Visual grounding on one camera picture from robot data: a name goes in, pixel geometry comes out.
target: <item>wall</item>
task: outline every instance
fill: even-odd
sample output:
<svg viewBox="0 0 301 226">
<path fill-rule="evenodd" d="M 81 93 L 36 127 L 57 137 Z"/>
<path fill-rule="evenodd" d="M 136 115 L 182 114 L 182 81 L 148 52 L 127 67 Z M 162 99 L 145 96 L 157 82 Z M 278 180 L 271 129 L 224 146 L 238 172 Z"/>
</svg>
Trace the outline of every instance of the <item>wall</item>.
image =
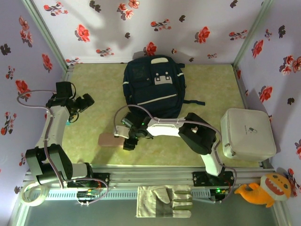
<svg viewBox="0 0 301 226">
<path fill-rule="evenodd" d="M 45 112 L 20 106 L 18 93 L 54 89 L 63 70 L 20 0 L 0 2 L 0 225 L 7 224 L 25 172 L 27 149 L 34 148 Z M 49 94 L 22 101 L 45 105 Z"/>
<path fill-rule="evenodd" d="M 233 63 L 262 0 L 33 0 L 66 61 Z"/>
<path fill-rule="evenodd" d="M 293 225 L 301 221 L 300 12 L 299 0 L 275 1 L 238 68 L 249 108 L 270 116 L 278 151 L 271 162 L 291 181 Z"/>
</svg>

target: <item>orange plush toy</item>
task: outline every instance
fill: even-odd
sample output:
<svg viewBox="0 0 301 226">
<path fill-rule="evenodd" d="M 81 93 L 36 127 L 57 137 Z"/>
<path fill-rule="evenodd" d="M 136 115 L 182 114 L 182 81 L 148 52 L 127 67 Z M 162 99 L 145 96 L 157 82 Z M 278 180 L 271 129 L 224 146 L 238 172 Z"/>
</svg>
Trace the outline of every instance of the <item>orange plush toy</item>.
<svg viewBox="0 0 301 226">
<path fill-rule="evenodd" d="M 269 173 L 261 177 L 260 186 L 257 183 L 249 184 L 252 191 L 246 190 L 247 185 L 241 185 L 234 193 L 253 204 L 267 204 L 271 207 L 275 201 L 285 201 L 291 195 L 289 181 L 277 173 Z"/>
</svg>

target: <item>white plastic container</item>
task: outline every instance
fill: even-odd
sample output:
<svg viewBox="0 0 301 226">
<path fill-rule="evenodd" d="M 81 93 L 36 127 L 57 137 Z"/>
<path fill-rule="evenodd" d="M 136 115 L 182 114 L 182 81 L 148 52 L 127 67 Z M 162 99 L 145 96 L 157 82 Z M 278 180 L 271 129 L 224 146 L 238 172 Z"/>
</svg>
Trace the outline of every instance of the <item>white plastic container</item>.
<svg viewBox="0 0 301 226">
<path fill-rule="evenodd" d="M 222 148 L 231 159 L 264 161 L 276 154 L 269 116 L 265 112 L 230 108 L 221 119 Z"/>
</svg>

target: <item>tape roll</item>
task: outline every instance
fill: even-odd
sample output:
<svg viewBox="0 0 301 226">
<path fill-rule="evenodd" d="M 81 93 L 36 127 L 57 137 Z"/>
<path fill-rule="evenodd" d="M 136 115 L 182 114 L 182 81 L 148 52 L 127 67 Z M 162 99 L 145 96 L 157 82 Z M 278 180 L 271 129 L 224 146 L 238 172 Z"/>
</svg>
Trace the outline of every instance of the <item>tape roll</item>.
<svg viewBox="0 0 301 226">
<path fill-rule="evenodd" d="M 36 189 L 40 190 L 39 196 L 32 200 L 32 192 Z M 28 206 L 38 206 L 41 205 L 49 194 L 49 187 L 45 185 L 40 185 L 37 182 L 32 182 L 26 184 L 21 190 L 21 202 Z"/>
</svg>

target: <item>black backpack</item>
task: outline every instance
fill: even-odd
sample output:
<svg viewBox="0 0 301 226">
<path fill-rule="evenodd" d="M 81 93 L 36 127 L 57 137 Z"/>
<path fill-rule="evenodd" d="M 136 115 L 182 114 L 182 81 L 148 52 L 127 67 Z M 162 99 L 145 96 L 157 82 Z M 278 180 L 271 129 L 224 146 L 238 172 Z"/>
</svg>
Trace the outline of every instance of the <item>black backpack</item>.
<svg viewBox="0 0 301 226">
<path fill-rule="evenodd" d="M 124 71 L 123 92 L 128 105 L 146 108 L 152 116 L 166 119 L 177 118 L 183 103 L 205 105 L 196 100 L 184 100 L 185 78 L 181 71 L 184 64 L 177 64 L 164 55 L 145 56 L 130 61 Z M 147 114 L 137 108 L 129 107 L 139 116 Z"/>
</svg>

